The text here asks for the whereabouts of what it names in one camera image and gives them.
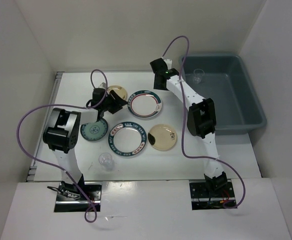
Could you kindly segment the green red ring plate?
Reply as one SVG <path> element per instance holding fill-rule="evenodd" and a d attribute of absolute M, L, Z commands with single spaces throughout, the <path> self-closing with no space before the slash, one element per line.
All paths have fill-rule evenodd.
<path fill-rule="evenodd" d="M 152 91 L 139 90 L 130 95 L 127 108 L 133 116 L 149 119 L 160 113 L 162 100 Z"/>

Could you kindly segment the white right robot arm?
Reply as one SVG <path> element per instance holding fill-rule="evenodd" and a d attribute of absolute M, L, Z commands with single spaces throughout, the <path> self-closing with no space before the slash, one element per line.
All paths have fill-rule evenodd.
<path fill-rule="evenodd" d="M 154 73 L 154 89 L 170 91 L 182 101 L 185 112 L 182 129 L 188 129 L 192 136 L 197 137 L 207 154 L 203 157 L 205 191 L 211 197 L 219 195 L 227 184 L 227 176 L 217 161 L 219 154 L 215 142 L 216 114 L 213 100 L 198 94 L 176 69 L 168 68 L 163 58 L 153 60 L 150 66 Z"/>

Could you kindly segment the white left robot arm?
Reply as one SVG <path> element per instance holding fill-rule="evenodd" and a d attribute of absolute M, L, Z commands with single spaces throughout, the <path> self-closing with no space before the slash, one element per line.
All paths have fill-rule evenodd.
<path fill-rule="evenodd" d="M 84 176 L 78 167 L 74 150 L 81 125 L 96 123 L 105 112 L 114 114 L 127 104 L 114 90 L 107 91 L 99 87 L 93 90 L 92 98 L 82 111 L 53 108 L 43 133 L 43 142 L 53 152 L 61 168 L 62 181 L 57 189 L 60 194 L 80 200 L 86 192 Z"/>

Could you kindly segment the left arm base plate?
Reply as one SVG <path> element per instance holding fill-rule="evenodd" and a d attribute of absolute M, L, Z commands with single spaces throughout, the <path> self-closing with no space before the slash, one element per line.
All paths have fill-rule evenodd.
<path fill-rule="evenodd" d="M 89 207 L 89 202 L 84 196 L 64 195 L 57 191 L 56 187 L 53 190 L 57 192 L 54 212 L 55 213 L 84 213 Z M 101 208 L 102 183 L 101 182 L 85 182 L 84 191 L 95 205 L 97 212 Z"/>

